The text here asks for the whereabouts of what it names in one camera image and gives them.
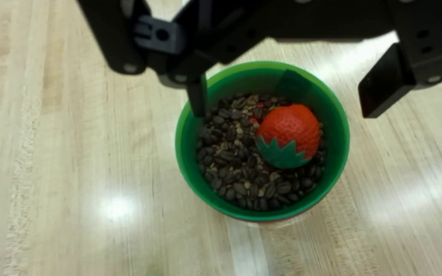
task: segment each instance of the green bowl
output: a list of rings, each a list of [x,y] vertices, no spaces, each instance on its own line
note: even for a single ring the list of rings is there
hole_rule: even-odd
[[[275,212],[244,211],[220,198],[201,175],[197,163],[197,142],[203,120],[194,117],[190,105],[186,105],[177,126],[177,163],[186,183],[207,206],[230,218],[270,223],[296,217],[324,200],[345,168],[350,134],[339,100],[322,82],[292,65],[253,62],[224,70],[207,82],[207,88],[207,108],[238,93],[276,94],[307,105],[324,125],[322,140],[327,146],[322,180],[310,195]]]

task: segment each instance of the bowl rim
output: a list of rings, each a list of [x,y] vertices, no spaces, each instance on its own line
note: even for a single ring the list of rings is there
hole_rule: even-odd
[[[184,178],[184,181],[187,183],[187,186],[194,191],[194,194],[207,206],[210,206],[212,209],[218,211],[220,214],[224,214],[230,218],[236,218],[241,221],[250,221],[250,223],[272,223],[272,221],[283,221],[283,220],[290,220],[295,218],[310,209],[313,209],[315,206],[318,206],[329,194],[330,191],[336,186],[338,180],[341,178],[347,162],[349,162],[349,152],[350,152],[350,126],[349,126],[349,117],[345,116],[345,111],[341,105],[341,102],[338,100],[336,94],[326,85],[322,83],[319,79],[316,79],[313,74],[295,66],[295,65],[289,65],[289,63],[281,63],[281,62],[247,62],[247,63],[240,63],[240,65],[233,65],[229,68],[221,70],[218,74],[212,76],[207,80],[207,88],[213,88],[215,85],[218,85],[220,82],[226,80],[226,77],[238,74],[238,73],[246,73],[246,71],[252,71],[252,70],[275,70],[275,71],[295,71],[296,74],[299,74],[301,77],[307,79],[309,82],[315,83],[332,102],[332,106],[336,108],[336,112],[339,114],[339,122],[342,123],[344,132],[347,134],[342,140],[344,143],[344,157],[342,157],[342,163],[338,168],[338,174],[333,175],[332,178],[332,185],[322,191],[318,197],[313,198],[313,201],[309,201],[306,206],[299,208],[299,209],[293,209],[293,211],[287,211],[284,214],[267,214],[267,217],[252,217],[252,215],[244,215],[244,214],[236,214],[227,209],[220,208],[218,204],[209,201],[190,181],[190,177],[186,171],[184,162],[183,162],[183,129],[184,125],[187,122],[187,117],[192,114],[190,105],[186,103],[178,123],[177,123],[177,132],[175,132],[175,157],[177,157],[177,165],[180,168],[180,172]]]

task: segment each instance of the wood grain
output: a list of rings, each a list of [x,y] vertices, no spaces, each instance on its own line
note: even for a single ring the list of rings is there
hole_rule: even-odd
[[[154,4],[164,19],[180,7]],[[442,85],[361,117],[356,86],[392,42],[267,40],[236,60],[313,73],[352,128],[335,191],[258,226],[217,214],[183,181],[184,93],[151,71],[111,73],[72,0],[0,2],[0,275],[442,275]]]

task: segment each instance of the wooden table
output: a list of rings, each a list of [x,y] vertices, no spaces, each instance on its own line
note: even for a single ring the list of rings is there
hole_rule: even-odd
[[[154,4],[161,17],[180,7]],[[72,0],[0,2],[0,275],[442,275],[442,85],[361,117],[356,86],[393,40],[266,42],[236,62],[309,70],[352,128],[333,192],[296,220],[256,226],[183,181],[184,93],[152,73],[111,73]]]

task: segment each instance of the coffee beans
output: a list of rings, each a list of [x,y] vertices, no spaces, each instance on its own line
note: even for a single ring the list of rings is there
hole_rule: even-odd
[[[203,122],[197,142],[200,172],[212,191],[247,211],[269,212],[296,204],[312,194],[326,168],[326,148],[304,168],[279,171],[267,165],[253,137],[263,117],[289,100],[240,94],[221,100]]]

